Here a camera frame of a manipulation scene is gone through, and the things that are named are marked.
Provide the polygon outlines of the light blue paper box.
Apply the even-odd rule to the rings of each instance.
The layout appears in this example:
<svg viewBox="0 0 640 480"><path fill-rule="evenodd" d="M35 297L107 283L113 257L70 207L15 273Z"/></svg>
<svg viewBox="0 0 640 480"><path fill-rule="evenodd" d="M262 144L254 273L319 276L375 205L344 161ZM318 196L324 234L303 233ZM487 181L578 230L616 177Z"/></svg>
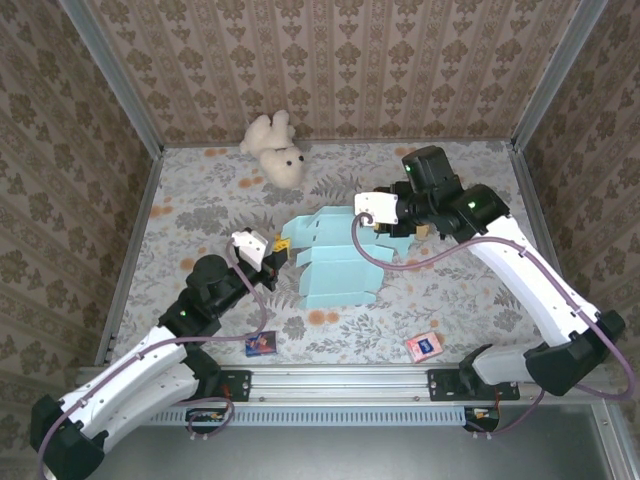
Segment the light blue paper box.
<svg viewBox="0 0 640 480"><path fill-rule="evenodd" d="M384 270L355 248L350 206L325 206L313 215L287 222L281 237L296 249L300 306L305 309L372 304L382 286Z"/></svg>

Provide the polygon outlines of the blue card pack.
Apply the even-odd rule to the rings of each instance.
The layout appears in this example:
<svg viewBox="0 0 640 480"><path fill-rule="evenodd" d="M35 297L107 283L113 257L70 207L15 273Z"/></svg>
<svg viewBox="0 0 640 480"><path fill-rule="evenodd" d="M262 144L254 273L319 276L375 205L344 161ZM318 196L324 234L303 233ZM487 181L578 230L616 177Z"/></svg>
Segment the blue card pack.
<svg viewBox="0 0 640 480"><path fill-rule="evenodd" d="M276 353L277 335L275 331L263 331L245 341L245 355L249 358Z"/></svg>

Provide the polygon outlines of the white plush bear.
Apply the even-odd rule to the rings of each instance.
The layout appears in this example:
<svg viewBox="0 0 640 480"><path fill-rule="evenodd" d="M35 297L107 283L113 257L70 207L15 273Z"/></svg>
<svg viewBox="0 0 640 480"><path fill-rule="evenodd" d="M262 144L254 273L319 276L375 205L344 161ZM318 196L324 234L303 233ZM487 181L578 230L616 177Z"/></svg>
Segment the white plush bear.
<svg viewBox="0 0 640 480"><path fill-rule="evenodd" d="M294 136L289 113L279 110L272 116L257 117L248 126L239 147L242 154L250 154L258 161L274 186L295 189L303 180L305 159L294 144Z"/></svg>

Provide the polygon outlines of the red card pack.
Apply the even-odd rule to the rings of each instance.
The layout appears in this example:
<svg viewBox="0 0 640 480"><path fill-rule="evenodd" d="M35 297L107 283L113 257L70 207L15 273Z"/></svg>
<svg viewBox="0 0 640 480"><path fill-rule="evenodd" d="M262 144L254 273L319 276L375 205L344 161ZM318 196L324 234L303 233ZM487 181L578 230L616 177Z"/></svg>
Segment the red card pack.
<svg viewBox="0 0 640 480"><path fill-rule="evenodd" d="M433 332L410 338L406 341L406 347L413 363L421 363L443 352L443 347Z"/></svg>

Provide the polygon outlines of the grey metal panel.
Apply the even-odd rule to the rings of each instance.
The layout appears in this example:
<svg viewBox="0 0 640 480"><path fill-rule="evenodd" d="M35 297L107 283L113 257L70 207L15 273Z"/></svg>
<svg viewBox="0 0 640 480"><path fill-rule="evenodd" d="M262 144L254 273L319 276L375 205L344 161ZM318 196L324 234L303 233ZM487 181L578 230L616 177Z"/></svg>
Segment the grey metal panel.
<svg viewBox="0 0 640 480"><path fill-rule="evenodd" d="M586 405L542 406L486 438L461 427L229 427L130 434L88 480L640 480L623 431Z"/></svg>

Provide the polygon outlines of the aluminium side rail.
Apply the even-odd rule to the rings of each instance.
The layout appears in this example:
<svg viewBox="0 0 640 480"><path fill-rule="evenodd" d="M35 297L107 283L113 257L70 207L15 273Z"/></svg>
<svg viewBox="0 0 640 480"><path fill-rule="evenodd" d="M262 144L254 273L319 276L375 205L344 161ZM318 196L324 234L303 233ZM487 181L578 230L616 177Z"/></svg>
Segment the aluminium side rail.
<svg viewBox="0 0 640 480"><path fill-rule="evenodd" d="M509 275L505 285L531 316L543 341L550 347L563 346L571 341L571 334L582 334L588 329L579 315L593 315L596 308L562 278L523 154L510 147L509 160L517 184L514 216L524 223L523 232L516 236L516 242L521 243L526 238L532 244L527 251L536 256L544 269L539 270L526 258L516 258L509 262L514 272Z"/></svg>
<svg viewBox="0 0 640 480"><path fill-rule="evenodd" d="M151 164L149 177L141 199L136 221L131 232L123 266L114 290L101 341L93 363L94 366L103 366L107 364L113 356L114 345L124 316L144 233L151 215L155 192L160 183L162 167L163 152L160 152L160 154L153 159Z"/></svg>

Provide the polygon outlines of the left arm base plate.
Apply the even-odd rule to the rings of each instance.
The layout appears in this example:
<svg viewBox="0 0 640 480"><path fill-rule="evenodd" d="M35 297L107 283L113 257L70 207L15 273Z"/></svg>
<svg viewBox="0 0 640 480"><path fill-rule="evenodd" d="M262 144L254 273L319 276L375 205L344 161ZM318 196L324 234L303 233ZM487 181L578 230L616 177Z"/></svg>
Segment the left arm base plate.
<svg viewBox="0 0 640 480"><path fill-rule="evenodd" d="M200 379L196 392L191 397L183 399L183 402L210 397L246 402L249 399L251 384L252 372L250 370L217 370Z"/></svg>

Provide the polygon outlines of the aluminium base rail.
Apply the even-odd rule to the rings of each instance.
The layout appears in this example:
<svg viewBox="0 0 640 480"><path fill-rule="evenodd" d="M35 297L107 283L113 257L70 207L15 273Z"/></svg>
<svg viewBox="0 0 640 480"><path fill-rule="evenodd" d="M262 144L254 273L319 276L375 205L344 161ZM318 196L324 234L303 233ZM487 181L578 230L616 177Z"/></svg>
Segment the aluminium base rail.
<svg viewBox="0 0 640 480"><path fill-rule="evenodd" d="M517 384L520 399L515 401L433 401L429 395L427 371L430 369L453 368L452 365L240 365L210 366L204 368L205 375L217 370L250 370L252 384L248 403L268 404L368 404L409 402L457 403L471 405L493 404L496 401L533 401L540 387L525 382ZM176 390L179 380L189 380L193 372L186 364L178 364L162 372L156 367L142 372L141 368L127 367L115 375L93 394L92 398L112 397L118 402L127 402L139 395L145 388L158 384L160 391Z"/></svg>

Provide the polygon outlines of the aluminium corner post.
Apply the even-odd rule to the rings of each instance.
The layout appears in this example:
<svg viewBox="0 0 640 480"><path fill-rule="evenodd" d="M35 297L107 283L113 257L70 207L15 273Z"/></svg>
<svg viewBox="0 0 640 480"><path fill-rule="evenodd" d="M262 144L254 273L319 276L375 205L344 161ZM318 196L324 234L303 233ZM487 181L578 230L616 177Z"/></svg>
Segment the aluminium corner post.
<svg viewBox="0 0 640 480"><path fill-rule="evenodd" d="M126 113L153 161L162 156L164 141L160 139L150 114L129 80L107 36L91 12L86 0L59 0L91 57L101 70L117 101Z"/></svg>
<svg viewBox="0 0 640 480"><path fill-rule="evenodd" d="M511 141L516 152L522 152L531 140L607 3L608 0L580 0L514 130Z"/></svg>

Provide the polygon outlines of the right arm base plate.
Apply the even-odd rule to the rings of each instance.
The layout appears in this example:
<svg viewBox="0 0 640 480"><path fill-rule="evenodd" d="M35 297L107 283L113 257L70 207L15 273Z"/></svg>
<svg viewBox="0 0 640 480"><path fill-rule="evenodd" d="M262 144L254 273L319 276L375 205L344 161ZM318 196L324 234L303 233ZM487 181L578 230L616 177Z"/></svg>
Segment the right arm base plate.
<svg viewBox="0 0 640 480"><path fill-rule="evenodd" d="M503 382L489 385L474 372L459 368L427 371L429 395L433 401L492 401L520 399L517 384Z"/></svg>

